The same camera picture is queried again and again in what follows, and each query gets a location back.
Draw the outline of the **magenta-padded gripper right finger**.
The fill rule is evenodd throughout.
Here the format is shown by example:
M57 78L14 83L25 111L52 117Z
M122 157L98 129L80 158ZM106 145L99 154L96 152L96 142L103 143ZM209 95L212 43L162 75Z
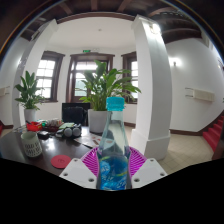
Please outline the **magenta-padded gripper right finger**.
M147 159L137 149L130 148L128 172L132 188L140 188L167 175L166 171L154 159Z

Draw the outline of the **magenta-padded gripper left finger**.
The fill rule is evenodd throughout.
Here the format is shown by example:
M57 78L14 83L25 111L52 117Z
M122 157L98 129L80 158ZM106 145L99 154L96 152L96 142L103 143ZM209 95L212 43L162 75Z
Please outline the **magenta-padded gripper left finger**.
M60 177L84 188L95 189L99 173L97 149L87 152L81 159L73 158Z

